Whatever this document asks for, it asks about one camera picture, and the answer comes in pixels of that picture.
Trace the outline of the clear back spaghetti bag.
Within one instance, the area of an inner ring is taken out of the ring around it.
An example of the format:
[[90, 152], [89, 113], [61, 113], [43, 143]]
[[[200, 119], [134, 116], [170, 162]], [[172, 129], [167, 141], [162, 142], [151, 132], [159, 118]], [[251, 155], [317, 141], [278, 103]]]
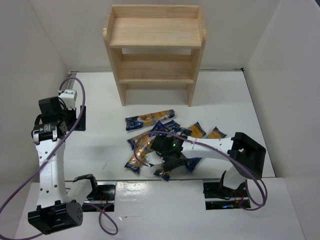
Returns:
[[163, 168], [158, 168], [153, 174], [164, 182], [168, 182], [171, 178], [171, 171], [164, 171]]

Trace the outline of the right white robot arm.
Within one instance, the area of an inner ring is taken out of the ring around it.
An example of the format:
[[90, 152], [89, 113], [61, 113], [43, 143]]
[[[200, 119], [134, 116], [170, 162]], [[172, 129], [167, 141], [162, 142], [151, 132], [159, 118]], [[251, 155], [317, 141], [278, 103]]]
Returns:
[[231, 190], [248, 179], [261, 180], [266, 156], [266, 149], [243, 132], [219, 139], [157, 135], [150, 149], [162, 157], [166, 172], [193, 158], [230, 162], [232, 167], [222, 174], [220, 185]]

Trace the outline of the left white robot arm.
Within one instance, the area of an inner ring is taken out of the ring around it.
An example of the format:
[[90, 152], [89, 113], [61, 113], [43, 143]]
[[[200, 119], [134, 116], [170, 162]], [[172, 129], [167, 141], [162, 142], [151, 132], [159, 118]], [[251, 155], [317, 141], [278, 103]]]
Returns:
[[64, 137], [72, 130], [85, 131], [85, 116], [76, 117], [76, 97], [41, 99], [31, 136], [39, 159], [39, 195], [36, 210], [28, 213], [28, 222], [44, 235], [78, 227], [83, 223], [82, 206], [98, 190], [92, 174], [76, 177], [66, 189], [64, 173]]

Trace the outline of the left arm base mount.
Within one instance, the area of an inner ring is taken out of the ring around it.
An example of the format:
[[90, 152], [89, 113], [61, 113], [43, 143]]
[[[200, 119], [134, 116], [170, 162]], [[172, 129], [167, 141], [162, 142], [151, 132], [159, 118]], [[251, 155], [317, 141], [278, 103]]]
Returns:
[[115, 182], [98, 181], [95, 190], [93, 190], [92, 185], [88, 180], [85, 181], [84, 186], [82, 186], [81, 183], [76, 183], [75, 185], [76, 187], [72, 190], [72, 192], [75, 192], [76, 200], [83, 200], [82, 211], [84, 213], [98, 211], [91, 205], [95, 205], [104, 212], [114, 211], [116, 198]]

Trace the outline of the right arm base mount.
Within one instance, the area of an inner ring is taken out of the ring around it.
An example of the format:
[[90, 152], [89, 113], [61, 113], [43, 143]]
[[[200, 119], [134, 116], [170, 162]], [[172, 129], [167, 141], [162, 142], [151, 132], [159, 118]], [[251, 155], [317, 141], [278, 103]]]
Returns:
[[204, 181], [203, 194], [206, 210], [251, 208], [244, 182], [236, 190], [233, 190], [224, 187], [218, 181]]

